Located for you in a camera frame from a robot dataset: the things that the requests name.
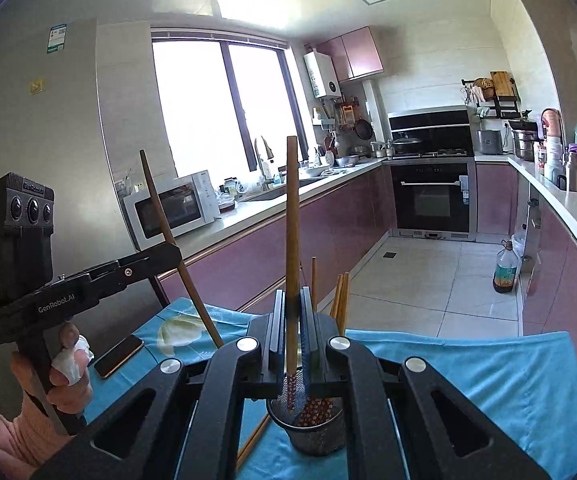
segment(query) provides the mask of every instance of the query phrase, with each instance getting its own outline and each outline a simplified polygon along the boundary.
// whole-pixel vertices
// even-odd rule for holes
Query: wooden cutting board
[[[508,72],[491,72],[491,79],[498,97],[515,97],[511,76]]]

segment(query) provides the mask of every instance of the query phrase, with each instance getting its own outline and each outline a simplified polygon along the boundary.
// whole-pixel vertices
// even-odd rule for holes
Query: microwave
[[[210,224],[219,218],[219,208],[208,171],[178,178],[155,180],[173,236]],[[133,243],[140,251],[164,241],[148,189],[122,200]]]

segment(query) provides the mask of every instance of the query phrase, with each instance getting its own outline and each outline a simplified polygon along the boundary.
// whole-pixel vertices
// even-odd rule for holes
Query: energy label sticker
[[[50,54],[51,52],[62,50],[64,48],[65,41],[66,41],[66,24],[51,27],[50,34],[48,36],[48,47],[46,48],[46,53]]]

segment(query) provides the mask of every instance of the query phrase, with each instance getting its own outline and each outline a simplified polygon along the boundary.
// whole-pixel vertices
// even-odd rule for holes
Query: white bandage
[[[75,352],[77,350],[84,350],[86,352],[89,358],[89,363],[95,357],[91,352],[86,337],[81,335],[73,348],[63,348],[62,351],[55,356],[52,362],[53,368],[62,372],[68,379],[69,386],[72,386],[82,378],[80,368],[75,362]]]

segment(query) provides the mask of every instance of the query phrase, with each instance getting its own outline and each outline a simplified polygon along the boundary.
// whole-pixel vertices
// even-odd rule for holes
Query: oil bottle
[[[518,272],[520,259],[513,250],[513,242],[511,240],[505,242],[504,249],[497,253],[497,265],[495,266],[495,273],[493,275],[493,288],[496,292],[511,292],[515,284],[515,274]]]

